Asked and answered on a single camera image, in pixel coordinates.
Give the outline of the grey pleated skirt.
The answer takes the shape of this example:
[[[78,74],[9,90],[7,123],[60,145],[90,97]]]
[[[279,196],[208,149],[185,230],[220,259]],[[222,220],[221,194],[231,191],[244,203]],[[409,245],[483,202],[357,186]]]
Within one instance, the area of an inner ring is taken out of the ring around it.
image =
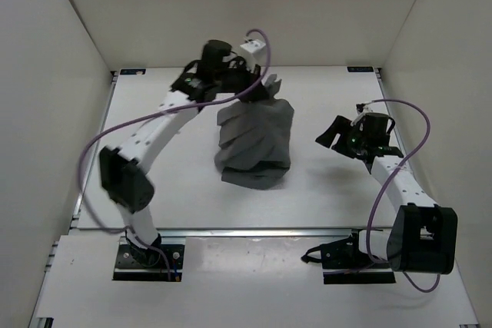
[[[290,170],[294,108],[276,97],[281,82],[276,74],[269,75],[264,100],[236,101],[218,111],[214,164],[225,183],[265,191],[280,185]]]

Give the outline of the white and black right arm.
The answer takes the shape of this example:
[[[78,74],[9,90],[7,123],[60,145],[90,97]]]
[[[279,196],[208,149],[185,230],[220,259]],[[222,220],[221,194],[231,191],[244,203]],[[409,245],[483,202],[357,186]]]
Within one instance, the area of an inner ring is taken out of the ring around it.
[[[316,142],[362,161],[396,211],[390,230],[362,230],[344,248],[345,260],[362,267],[372,257],[394,271],[449,274],[454,268],[457,214],[421,188],[390,144],[395,121],[387,114],[365,113],[356,121],[338,115]]]

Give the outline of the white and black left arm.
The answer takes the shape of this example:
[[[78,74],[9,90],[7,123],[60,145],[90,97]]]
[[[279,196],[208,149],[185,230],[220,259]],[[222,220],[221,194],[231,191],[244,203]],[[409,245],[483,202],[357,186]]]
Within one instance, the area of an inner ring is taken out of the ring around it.
[[[169,266],[149,207],[155,188],[148,172],[155,159],[218,94],[244,98],[257,90],[263,78],[258,61],[268,52],[268,42],[258,39],[248,38],[238,49],[225,41],[207,41],[201,57],[189,62],[171,84],[158,116],[145,119],[117,147],[100,150],[101,187],[123,219],[130,255],[143,268]]]

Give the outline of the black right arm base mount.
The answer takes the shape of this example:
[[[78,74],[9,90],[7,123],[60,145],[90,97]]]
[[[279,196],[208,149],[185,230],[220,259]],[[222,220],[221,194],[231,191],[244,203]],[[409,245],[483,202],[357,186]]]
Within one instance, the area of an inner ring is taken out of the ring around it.
[[[359,231],[341,240],[308,249],[301,260],[320,264],[324,285],[376,285],[396,283],[387,264],[376,264],[359,251]]]

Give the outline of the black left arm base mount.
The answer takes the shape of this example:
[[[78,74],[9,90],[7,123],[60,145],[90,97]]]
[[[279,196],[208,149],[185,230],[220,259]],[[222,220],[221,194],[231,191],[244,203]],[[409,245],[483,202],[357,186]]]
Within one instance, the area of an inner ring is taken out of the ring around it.
[[[161,253],[140,249],[130,244],[126,237],[121,237],[118,242],[112,279],[114,281],[181,282],[185,239],[164,237],[161,239],[160,248],[168,263],[165,263]]]

